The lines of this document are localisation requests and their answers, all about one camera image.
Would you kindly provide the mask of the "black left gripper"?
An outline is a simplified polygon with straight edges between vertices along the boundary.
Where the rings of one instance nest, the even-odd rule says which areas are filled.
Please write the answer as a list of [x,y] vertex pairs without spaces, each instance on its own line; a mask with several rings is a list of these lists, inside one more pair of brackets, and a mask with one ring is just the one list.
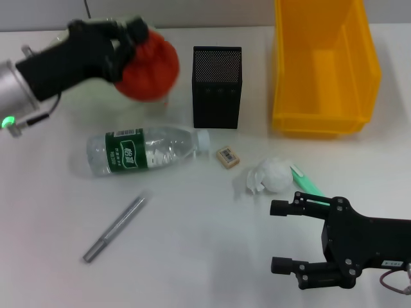
[[[141,17],[127,21],[69,24],[68,37],[16,63],[17,70],[38,101],[45,101],[90,78],[119,82],[134,57],[134,46],[148,39]],[[112,40],[118,40],[114,49]]]

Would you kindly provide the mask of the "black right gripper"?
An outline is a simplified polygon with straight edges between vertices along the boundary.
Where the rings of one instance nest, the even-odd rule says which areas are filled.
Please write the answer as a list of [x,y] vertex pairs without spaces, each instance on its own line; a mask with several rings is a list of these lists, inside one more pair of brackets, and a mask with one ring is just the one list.
[[299,289],[351,289],[364,269],[406,271],[410,264],[410,221],[373,218],[355,211],[348,199],[297,191],[291,202],[272,200],[271,216],[307,216],[325,220],[323,250],[331,262],[309,263],[272,257],[271,272],[295,274]]

